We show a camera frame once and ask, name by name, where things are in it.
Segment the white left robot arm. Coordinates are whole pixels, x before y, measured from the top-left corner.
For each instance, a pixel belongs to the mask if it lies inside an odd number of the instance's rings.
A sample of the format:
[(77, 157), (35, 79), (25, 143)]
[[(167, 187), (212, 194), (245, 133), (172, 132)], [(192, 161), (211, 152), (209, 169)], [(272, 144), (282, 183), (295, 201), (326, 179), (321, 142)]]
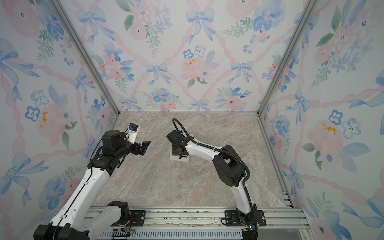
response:
[(95, 240), (108, 227), (127, 226), (132, 221), (129, 205), (114, 201), (98, 215), (85, 221), (86, 214), (106, 181), (129, 154), (143, 156), (150, 141), (136, 142), (138, 126), (125, 132), (105, 132), (102, 146), (92, 155), (80, 184), (62, 209), (46, 225), (39, 225), (33, 234), (35, 240)]

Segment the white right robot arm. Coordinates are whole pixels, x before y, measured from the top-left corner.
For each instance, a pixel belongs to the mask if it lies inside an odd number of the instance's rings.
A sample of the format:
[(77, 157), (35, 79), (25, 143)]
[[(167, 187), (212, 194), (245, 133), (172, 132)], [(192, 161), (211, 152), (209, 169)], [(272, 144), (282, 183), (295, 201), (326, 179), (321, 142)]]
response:
[(172, 156), (180, 159), (197, 156), (213, 163), (220, 180), (230, 187), (235, 200), (240, 221), (244, 226), (257, 224), (257, 207), (253, 204), (246, 182), (250, 171), (237, 152), (230, 145), (215, 147), (202, 143), (182, 131), (173, 130), (167, 135), (172, 145)]

